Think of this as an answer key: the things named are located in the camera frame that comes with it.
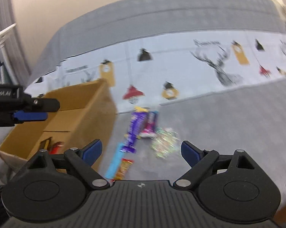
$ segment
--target open cardboard box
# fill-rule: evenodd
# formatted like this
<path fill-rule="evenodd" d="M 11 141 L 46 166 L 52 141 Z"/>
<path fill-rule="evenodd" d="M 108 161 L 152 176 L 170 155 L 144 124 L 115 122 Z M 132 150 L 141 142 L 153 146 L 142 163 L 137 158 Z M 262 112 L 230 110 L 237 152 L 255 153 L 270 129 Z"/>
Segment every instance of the open cardboard box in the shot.
<path fill-rule="evenodd" d="M 114 126 L 116 107 L 104 79 L 63 87 L 47 93 L 45 98 L 56 98 L 60 109 L 48 113 L 43 122 L 16 125 L 0 146 L 0 157 L 13 169 L 19 170 L 39 149 L 40 142 L 52 137 L 51 144 L 64 142 L 57 151 L 71 147 L 83 148 L 100 139 L 103 151 Z M 98 170 L 101 157 L 94 163 Z"/>

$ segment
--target red lamp print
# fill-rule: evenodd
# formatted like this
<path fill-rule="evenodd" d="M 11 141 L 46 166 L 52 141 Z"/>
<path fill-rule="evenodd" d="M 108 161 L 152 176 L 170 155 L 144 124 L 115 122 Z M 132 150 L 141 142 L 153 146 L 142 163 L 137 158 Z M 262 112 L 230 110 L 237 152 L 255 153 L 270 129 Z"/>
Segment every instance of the red lamp print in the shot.
<path fill-rule="evenodd" d="M 267 78 L 270 78 L 270 74 L 271 74 L 271 71 L 270 70 L 267 70 L 265 69 L 263 66 L 259 65 L 260 68 L 259 68 L 259 74 L 262 74 L 264 75 L 265 77 Z"/>
<path fill-rule="evenodd" d="M 144 96 L 144 93 L 139 91 L 133 85 L 130 85 L 130 87 L 127 89 L 127 92 L 124 94 L 123 99 L 129 100 L 131 104 L 136 104 L 138 102 L 139 96 Z"/>

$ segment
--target silver screw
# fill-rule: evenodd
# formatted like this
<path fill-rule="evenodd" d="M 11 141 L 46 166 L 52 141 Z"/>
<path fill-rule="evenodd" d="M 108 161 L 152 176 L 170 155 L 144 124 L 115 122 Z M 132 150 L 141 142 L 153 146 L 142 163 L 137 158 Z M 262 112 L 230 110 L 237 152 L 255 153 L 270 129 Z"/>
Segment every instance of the silver screw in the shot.
<path fill-rule="evenodd" d="M 190 186 L 191 182 L 187 179 L 179 179 L 176 184 L 179 186 L 179 187 L 188 187 Z"/>
<path fill-rule="evenodd" d="M 92 185 L 96 187 L 104 187 L 107 184 L 107 181 L 105 179 L 95 179 L 92 182 Z"/>

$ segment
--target blue wrapper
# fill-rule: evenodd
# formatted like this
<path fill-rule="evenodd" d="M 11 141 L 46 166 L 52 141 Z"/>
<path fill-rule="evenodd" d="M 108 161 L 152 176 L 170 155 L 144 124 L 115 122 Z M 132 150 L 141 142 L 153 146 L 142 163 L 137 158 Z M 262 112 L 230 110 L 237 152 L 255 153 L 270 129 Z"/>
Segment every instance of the blue wrapper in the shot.
<path fill-rule="evenodd" d="M 148 110 L 136 107 L 136 111 L 131 114 L 131 121 L 125 135 L 124 146 L 121 152 L 135 153 L 136 149 L 133 147 L 140 132 L 144 128 L 148 117 Z"/>

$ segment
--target deer head print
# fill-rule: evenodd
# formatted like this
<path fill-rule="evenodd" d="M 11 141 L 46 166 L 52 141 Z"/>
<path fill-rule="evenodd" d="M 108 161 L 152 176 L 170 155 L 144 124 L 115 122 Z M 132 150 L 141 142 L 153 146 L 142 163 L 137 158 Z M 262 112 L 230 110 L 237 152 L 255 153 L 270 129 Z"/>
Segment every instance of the deer head print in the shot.
<path fill-rule="evenodd" d="M 223 86 L 232 86 L 232 85 L 238 85 L 242 82 L 242 77 L 240 75 L 232 75 L 227 74 L 224 70 L 224 61 L 229 58 L 229 52 L 225 51 L 223 48 L 219 46 L 219 48 L 222 50 L 222 53 L 218 52 L 218 58 L 217 62 L 214 63 L 212 60 L 210 60 L 206 54 L 203 54 L 203 56 L 200 56 L 199 50 L 197 50 L 195 53 L 190 53 L 199 61 L 206 62 L 210 67 L 214 68 L 216 71 L 216 77 L 220 81 L 220 83 Z"/>

